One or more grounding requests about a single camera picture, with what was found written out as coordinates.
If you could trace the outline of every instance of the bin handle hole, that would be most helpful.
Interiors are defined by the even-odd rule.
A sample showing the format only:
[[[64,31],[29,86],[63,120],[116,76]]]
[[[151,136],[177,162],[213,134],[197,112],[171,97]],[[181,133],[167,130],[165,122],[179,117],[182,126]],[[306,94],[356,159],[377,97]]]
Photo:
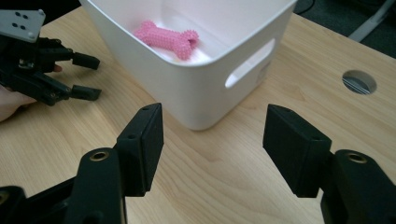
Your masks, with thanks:
[[[225,88],[232,88],[242,77],[244,77],[258,63],[262,62],[274,50],[276,40],[272,38],[268,43],[258,49],[246,61],[236,67],[225,81]]]

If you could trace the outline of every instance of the desk hole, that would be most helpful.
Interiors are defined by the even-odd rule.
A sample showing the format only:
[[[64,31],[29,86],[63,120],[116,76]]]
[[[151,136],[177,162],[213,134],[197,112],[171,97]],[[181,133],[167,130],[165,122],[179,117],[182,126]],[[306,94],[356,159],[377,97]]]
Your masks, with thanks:
[[[358,94],[371,94],[376,90],[376,83],[372,76],[359,70],[345,72],[343,82],[350,91]]]

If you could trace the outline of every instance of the robotic arm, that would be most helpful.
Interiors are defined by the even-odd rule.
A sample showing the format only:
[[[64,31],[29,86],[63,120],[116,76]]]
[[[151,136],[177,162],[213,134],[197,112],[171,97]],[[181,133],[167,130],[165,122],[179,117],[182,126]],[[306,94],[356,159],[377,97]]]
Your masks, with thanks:
[[[59,39],[39,37],[45,20],[43,10],[0,10],[0,84],[28,95],[46,105],[69,98],[95,101],[100,90],[63,83],[44,73],[52,72],[55,62],[97,69],[100,61],[74,52]]]

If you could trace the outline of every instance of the black plastic part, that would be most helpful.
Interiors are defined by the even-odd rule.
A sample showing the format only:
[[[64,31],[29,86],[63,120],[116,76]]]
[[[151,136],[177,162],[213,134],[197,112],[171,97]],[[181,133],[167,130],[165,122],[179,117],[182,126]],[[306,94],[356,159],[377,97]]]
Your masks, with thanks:
[[[330,138],[294,111],[268,105],[262,146],[298,197],[317,197],[320,168],[331,144]]]
[[[28,198],[22,210],[25,220],[21,223],[62,223],[73,184],[74,178],[71,178]]]
[[[396,187],[372,158],[338,150],[332,173],[347,210],[345,223],[395,223]]]
[[[120,160],[112,148],[85,154],[79,164],[64,224],[126,223]]]
[[[141,108],[117,138],[125,180],[125,196],[144,196],[152,180],[163,148],[161,104]]]
[[[7,186],[0,188],[0,223],[18,223],[18,216],[14,212],[21,209],[26,200],[22,188]]]
[[[82,54],[78,52],[74,53],[73,62],[72,62],[72,64],[74,65],[87,67],[94,70],[98,69],[99,63],[100,63],[99,59],[91,55]]]
[[[95,101],[102,91],[94,88],[74,85],[70,93],[71,98],[80,100]]]

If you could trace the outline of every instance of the wooden desk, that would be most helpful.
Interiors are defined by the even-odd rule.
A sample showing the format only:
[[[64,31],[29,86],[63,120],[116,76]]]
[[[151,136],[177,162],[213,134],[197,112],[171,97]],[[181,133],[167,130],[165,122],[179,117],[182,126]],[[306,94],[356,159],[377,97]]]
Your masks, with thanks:
[[[0,123],[0,186],[28,196],[76,175],[89,150],[113,147],[135,112],[155,102],[111,57],[82,8],[43,28],[75,51],[98,57],[92,71],[61,63],[53,74],[71,86],[102,89],[96,102],[31,105]],[[371,74],[377,90],[359,95],[342,75]],[[321,223],[317,199],[298,199],[262,149],[268,104],[303,116],[332,140],[332,151],[373,157],[396,182],[396,61],[298,16],[260,87],[204,132],[182,127],[164,111],[163,154],[151,192],[128,198],[130,223]]]

